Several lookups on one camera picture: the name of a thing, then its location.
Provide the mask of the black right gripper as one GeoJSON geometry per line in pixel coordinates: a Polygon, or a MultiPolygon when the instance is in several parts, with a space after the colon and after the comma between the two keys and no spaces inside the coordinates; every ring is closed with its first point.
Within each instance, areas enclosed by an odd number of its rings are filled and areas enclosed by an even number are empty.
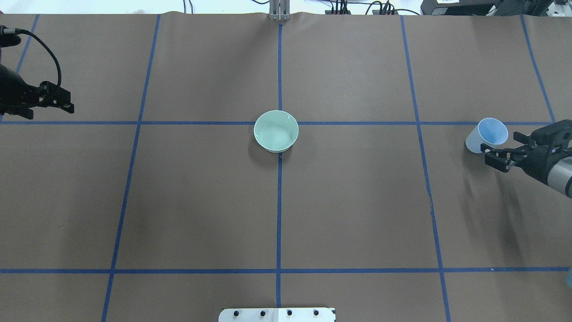
{"type": "Polygon", "coordinates": [[[491,145],[482,143],[486,165],[508,173],[513,167],[522,169],[529,177],[547,184],[549,172],[560,160],[571,156],[572,121],[561,120],[526,135],[515,131],[509,143],[491,145]]]}

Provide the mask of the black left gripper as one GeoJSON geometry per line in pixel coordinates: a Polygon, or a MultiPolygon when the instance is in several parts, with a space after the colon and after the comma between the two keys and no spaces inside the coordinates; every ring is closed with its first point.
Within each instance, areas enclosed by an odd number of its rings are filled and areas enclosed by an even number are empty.
{"type": "Polygon", "coordinates": [[[74,114],[70,92],[49,81],[40,83],[39,88],[23,81],[12,69],[0,66],[0,114],[10,114],[27,120],[34,119],[33,108],[52,108],[74,114]]]}

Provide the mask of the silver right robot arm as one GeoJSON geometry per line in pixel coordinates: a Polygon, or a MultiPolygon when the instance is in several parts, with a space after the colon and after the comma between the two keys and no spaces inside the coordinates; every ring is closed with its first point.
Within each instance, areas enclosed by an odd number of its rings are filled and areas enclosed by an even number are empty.
{"type": "MultiPolygon", "coordinates": [[[[6,104],[1,104],[1,114],[9,114],[20,116],[25,119],[34,119],[34,112],[31,110],[33,107],[55,107],[60,108],[66,112],[73,113],[74,107],[72,104],[69,105],[59,105],[59,103],[46,104],[39,103],[39,105],[24,104],[20,106],[8,106],[6,104]]],[[[297,122],[294,117],[286,111],[283,110],[270,110],[263,113],[255,122],[143,122],[141,119],[135,122],[110,122],[112,125],[129,125],[134,124],[135,136],[133,149],[131,152],[136,153],[139,134],[141,126],[143,124],[150,125],[223,125],[223,126],[247,126],[253,125],[253,133],[256,140],[261,143],[259,139],[264,137],[261,132],[262,124],[266,122],[268,124],[277,125],[293,125],[294,132],[299,131],[299,125],[311,125],[311,126],[366,126],[366,125],[406,125],[406,126],[416,126],[417,136],[419,139],[419,146],[421,152],[421,162],[423,163],[425,183],[428,189],[428,194],[431,195],[430,190],[430,180],[427,167],[427,159],[425,153],[425,143],[422,137],[421,126],[424,125],[437,125],[437,126],[453,126],[462,125],[458,123],[440,123],[440,122],[297,122]]],[[[65,124],[80,123],[80,124],[107,124],[108,122],[61,122],[65,124]]],[[[538,130],[533,131],[532,134],[526,136],[520,132],[513,133],[513,140],[523,143],[519,148],[505,148],[498,149],[492,147],[491,144],[480,143],[478,148],[478,153],[484,153],[484,163],[500,172],[508,173],[509,169],[512,167],[518,167],[523,170],[524,173],[529,175],[529,177],[534,178],[538,182],[543,183],[546,186],[551,187],[555,191],[559,191],[561,194],[565,195],[567,198],[571,199],[571,147],[568,147],[571,141],[571,120],[562,120],[560,122],[552,123],[544,126],[538,130]]],[[[131,160],[129,171],[126,178],[126,188],[123,196],[123,201],[127,199],[130,189],[131,176],[133,172],[135,155],[131,153],[131,160]]]]}

